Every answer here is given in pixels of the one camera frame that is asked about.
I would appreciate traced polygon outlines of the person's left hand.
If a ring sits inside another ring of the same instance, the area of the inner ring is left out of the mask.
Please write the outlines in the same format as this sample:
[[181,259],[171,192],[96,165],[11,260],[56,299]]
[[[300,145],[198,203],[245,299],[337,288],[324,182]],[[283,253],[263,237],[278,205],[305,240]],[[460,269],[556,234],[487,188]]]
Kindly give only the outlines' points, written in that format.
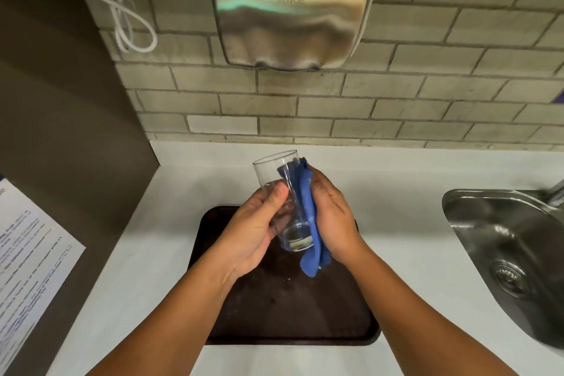
[[236,280],[256,268],[276,236],[274,230],[260,222],[260,207],[267,197],[263,189],[256,190],[238,208],[213,246],[230,279]]

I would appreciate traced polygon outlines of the person's right hand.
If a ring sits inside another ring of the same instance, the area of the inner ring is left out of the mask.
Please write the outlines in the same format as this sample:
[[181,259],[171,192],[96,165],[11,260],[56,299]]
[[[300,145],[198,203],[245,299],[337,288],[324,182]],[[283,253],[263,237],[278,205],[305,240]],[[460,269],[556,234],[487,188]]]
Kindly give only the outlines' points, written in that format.
[[335,206],[322,213],[317,212],[316,223],[332,256],[350,269],[368,247],[357,229],[355,218],[343,193],[333,183],[332,185],[335,190]]

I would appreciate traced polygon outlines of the clear drinking glass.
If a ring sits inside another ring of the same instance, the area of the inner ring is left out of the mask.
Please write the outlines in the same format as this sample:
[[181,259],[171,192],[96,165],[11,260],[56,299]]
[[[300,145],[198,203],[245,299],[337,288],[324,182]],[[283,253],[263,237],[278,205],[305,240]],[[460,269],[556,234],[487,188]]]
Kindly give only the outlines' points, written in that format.
[[302,199],[302,165],[297,150],[269,155],[253,163],[261,188],[270,195],[279,184],[288,194],[285,202],[273,216],[270,226],[276,232],[281,247],[286,251],[301,252],[313,246],[311,222]]

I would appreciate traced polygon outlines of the blue cleaning cloth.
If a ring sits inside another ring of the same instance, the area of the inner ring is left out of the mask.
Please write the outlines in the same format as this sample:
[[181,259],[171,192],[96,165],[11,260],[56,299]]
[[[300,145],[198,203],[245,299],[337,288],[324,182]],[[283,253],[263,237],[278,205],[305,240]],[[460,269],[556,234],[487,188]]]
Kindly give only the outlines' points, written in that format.
[[331,262],[317,224],[317,207],[311,189],[314,172],[305,158],[295,158],[278,167],[290,190],[291,219],[279,233],[286,251],[303,252],[300,267],[309,278]]

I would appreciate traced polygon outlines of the person's left forearm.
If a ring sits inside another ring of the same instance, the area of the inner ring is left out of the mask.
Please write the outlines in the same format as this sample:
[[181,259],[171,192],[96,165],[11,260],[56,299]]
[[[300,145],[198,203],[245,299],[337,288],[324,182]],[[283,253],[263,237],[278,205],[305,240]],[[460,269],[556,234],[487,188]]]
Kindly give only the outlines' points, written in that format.
[[206,252],[86,376],[189,376],[241,262],[218,247]]

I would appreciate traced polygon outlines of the person's right forearm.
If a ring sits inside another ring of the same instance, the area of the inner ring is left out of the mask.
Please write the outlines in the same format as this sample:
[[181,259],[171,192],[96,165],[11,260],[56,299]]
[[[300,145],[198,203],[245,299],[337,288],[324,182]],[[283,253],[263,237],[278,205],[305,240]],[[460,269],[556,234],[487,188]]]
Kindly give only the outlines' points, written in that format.
[[424,301],[363,241],[329,248],[356,280],[404,376],[518,376]]

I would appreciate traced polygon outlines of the dark brown tray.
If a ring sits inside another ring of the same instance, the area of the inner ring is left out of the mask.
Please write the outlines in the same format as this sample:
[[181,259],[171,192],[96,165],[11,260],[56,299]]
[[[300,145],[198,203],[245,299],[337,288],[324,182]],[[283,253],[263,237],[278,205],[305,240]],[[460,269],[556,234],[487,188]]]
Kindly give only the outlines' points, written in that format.
[[381,329],[351,273],[332,260],[310,278],[301,256],[273,240],[257,268],[236,280],[206,345],[373,344]]

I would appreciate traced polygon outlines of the stainless steel hand dryer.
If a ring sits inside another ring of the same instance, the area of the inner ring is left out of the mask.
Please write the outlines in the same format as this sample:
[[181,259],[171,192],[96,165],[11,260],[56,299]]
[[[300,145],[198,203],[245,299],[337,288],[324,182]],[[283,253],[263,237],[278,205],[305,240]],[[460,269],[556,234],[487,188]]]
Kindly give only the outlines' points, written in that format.
[[274,71],[341,68],[355,52],[373,0],[212,0],[228,65]]

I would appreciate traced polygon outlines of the stainless steel sink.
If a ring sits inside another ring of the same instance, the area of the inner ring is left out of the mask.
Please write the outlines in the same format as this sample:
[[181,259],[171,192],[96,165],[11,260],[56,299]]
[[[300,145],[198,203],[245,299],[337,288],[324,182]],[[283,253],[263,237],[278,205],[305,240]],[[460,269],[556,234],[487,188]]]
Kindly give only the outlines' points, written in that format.
[[[442,210],[497,304],[523,332],[564,355],[564,201],[536,190],[454,189]],[[499,288],[490,263],[521,268],[533,288],[517,299]]]

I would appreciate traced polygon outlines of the sink drain strainer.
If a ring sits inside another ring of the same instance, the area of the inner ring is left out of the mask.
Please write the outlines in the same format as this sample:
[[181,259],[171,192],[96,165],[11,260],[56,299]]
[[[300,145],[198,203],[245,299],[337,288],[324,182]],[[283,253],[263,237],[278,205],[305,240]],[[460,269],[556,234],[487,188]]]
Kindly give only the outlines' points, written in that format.
[[527,275],[517,265],[506,260],[494,260],[490,263],[489,270],[493,281],[506,294],[526,299],[533,293]]

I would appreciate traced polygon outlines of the white printed notice sheet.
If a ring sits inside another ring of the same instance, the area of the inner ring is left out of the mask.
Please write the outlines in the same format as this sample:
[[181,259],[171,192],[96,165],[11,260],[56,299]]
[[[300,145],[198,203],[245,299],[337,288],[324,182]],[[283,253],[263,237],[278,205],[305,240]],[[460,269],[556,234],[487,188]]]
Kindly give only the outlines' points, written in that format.
[[85,246],[0,175],[0,376]]

